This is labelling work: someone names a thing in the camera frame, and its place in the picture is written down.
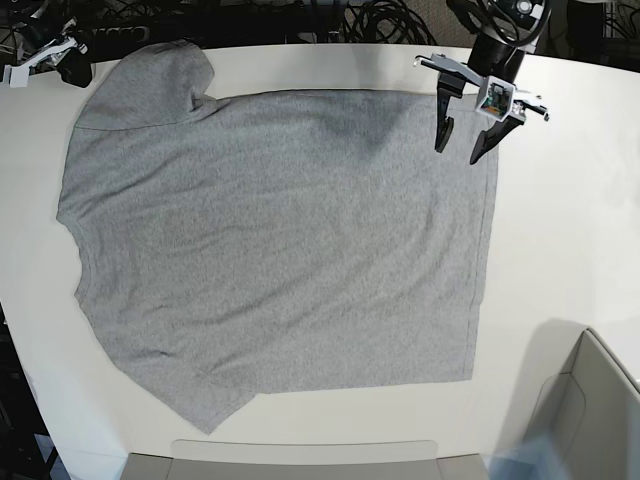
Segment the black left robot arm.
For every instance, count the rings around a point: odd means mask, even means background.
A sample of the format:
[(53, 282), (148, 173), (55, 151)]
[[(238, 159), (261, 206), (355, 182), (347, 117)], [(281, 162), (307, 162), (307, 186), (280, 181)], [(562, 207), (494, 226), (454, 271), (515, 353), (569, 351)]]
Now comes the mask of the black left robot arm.
[(516, 86), (516, 77), (528, 53), (550, 19), (549, 1), (449, 1), (448, 8), (458, 21), (476, 36), (466, 62), (443, 54), (418, 55), (416, 66), (438, 72), (436, 88), (436, 134), (434, 149), (444, 151), (454, 129), (448, 115), (452, 98), (463, 97), (464, 88), (478, 88), (474, 111), (493, 120), (491, 128), (480, 132), (470, 156), (476, 164), (514, 129), (525, 124), (528, 111), (549, 119), (542, 98)]

